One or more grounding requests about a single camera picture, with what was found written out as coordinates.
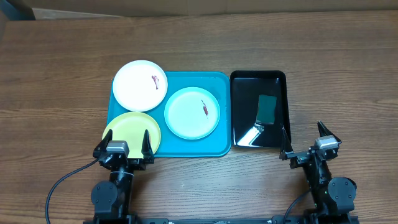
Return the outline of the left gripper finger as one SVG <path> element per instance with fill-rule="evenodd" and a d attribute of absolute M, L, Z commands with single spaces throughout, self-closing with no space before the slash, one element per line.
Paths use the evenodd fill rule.
<path fill-rule="evenodd" d="M 113 137 L 113 131 L 112 129 L 109 129 L 105 137 L 97 145 L 96 152 L 105 151 L 108 143 L 112 140 L 112 137 Z"/>
<path fill-rule="evenodd" d="M 147 129 L 144 131 L 141 153 L 144 157 L 153 157 L 154 156 L 152 146 L 150 144 L 150 134 Z"/>

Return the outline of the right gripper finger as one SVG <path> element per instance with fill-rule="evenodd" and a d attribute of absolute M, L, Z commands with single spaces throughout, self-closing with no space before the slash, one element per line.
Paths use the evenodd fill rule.
<path fill-rule="evenodd" d="M 292 145 L 285 128 L 282 128 L 282 142 L 280 151 L 281 153 L 293 153 Z"/>
<path fill-rule="evenodd" d="M 317 123 L 318 126 L 318 132 L 320 134 L 320 137 L 325 137 L 325 136 L 333 136 L 338 144 L 341 144 L 341 139 L 334 135 L 324 124 L 322 121 L 319 121 Z"/>

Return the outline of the green yellow sponge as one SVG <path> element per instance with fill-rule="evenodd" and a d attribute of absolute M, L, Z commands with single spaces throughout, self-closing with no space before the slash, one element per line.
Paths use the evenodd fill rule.
<path fill-rule="evenodd" d="M 276 103 L 275 96 L 259 95 L 256 123 L 274 124 Z"/>

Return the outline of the light blue plate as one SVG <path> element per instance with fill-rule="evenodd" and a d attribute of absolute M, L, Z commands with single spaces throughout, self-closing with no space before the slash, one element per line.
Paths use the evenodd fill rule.
<path fill-rule="evenodd" d="M 176 91 L 166 102 L 166 125 L 176 136 L 197 140 L 211 134 L 221 116 L 217 99 L 208 90 L 186 87 Z"/>

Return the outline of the white plate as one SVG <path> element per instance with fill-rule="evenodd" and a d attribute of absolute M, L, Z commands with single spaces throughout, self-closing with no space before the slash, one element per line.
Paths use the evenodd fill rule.
<path fill-rule="evenodd" d="M 158 106 L 166 96 L 168 80 L 164 70 L 148 60 L 125 64 L 113 79 L 116 101 L 130 111 L 144 112 Z"/>

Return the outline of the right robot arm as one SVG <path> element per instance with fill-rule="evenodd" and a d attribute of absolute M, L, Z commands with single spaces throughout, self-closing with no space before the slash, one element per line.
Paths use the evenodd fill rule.
<path fill-rule="evenodd" d="M 333 177 L 327 162 L 338 156 L 341 139 L 321 121 L 317 123 L 320 137 L 307 151 L 294 152 L 286 130 L 282 130 L 281 160 L 289 160 L 290 168 L 302 168 L 308 190 L 297 197 L 286 210 L 282 223 L 359 223 L 354 210 L 357 185 L 347 177 Z M 294 206 L 307 194 L 311 194 L 314 209 L 307 209 L 301 216 L 290 216 Z"/>

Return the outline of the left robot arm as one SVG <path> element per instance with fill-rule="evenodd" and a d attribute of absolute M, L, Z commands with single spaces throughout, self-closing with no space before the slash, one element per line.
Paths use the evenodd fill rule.
<path fill-rule="evenodd" d="M 91 191 L 93 223 L 142 223 L 138 215 L 129 211 L 129 206 L 134 172 L 146 170 L 146 165 L 154 163 L 148 130 L 144 131 L 141 152 L 142 158 L 128 158 L 127 142 L 113 140 L 112 130 L 93 150 L 100 166 L 110 170 L 109 179 L 98 182 Z"/>

